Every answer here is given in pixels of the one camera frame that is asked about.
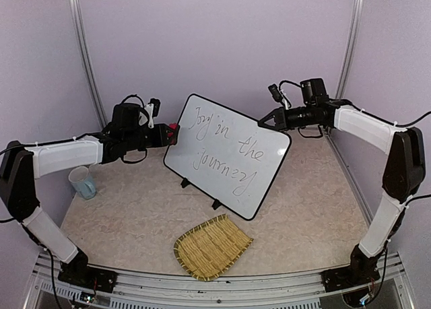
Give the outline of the white whiteboard black frame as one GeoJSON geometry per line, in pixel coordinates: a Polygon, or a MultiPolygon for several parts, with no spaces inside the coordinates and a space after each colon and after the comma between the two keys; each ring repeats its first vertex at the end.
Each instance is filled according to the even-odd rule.
{"type": "Polygon", "coordinates": [[[259,211],[290,146],[288,134],[264,129],[231,108],[191,94],[164,165],[222,206],[250,221],[259,211]]]}

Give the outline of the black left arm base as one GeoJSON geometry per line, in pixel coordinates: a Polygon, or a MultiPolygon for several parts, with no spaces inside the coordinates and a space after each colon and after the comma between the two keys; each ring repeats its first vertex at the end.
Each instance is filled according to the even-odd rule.
{"type": "Polygon", "coordinates": [[[111,294],[117,281],[117,273],[89,266],[88,256],[78,248],[76,256],[69,263],[61,262],[58,280],[111,294]]]}

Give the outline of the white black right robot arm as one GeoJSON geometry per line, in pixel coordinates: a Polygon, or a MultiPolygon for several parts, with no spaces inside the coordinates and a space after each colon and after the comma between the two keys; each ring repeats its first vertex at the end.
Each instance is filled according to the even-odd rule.
{"type": "Polygon", "coordinates": [[[293,107],[280,83],[269,86],[279,107],[255,120],[198,94],[191,94],[178,120],[178,137],[164,165],[189,184],[246,220],[253,219],[285,160],[292,131],[340,132],[382,155],[382,195],[358,245],[367,258],[379,255],[426,175],[421,131],[381,119],[345,99],[334,99],[322,79],[298,84],[303,104],[293,107]]]}

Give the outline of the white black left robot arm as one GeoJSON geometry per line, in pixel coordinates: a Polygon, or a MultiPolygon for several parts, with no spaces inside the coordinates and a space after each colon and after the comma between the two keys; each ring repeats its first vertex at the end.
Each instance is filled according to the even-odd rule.
{"type": "Polygon", "coordinates": [[[1,200],[10,216],[62,263],[80,285],[94,279],[94,270],[81,259],[82,251],[40,206],[35,182],[43,176],[79,166],[126,163],[130,151],[176,143],[179,125],[156,124],[160,101],[132,103],[132,96],[114,106],[111,121],[100,131],[44,143],[11,141],[1,151],[1,200]]]}

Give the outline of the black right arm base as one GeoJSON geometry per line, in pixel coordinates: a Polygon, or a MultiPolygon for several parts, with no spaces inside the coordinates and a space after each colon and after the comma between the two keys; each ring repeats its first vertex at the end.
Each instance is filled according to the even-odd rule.
{"type": "Polygon", "coordinates": [[[359,249],[359,245],[355,245],[350,255],[349,265],[336,269],[327,269],[321,273],[325,291],[338,291],[364,285],[372,280],[379,280],[380,274],[377,269],[377,262],[382,254],[383,251],[368,258],[359,249]]]}

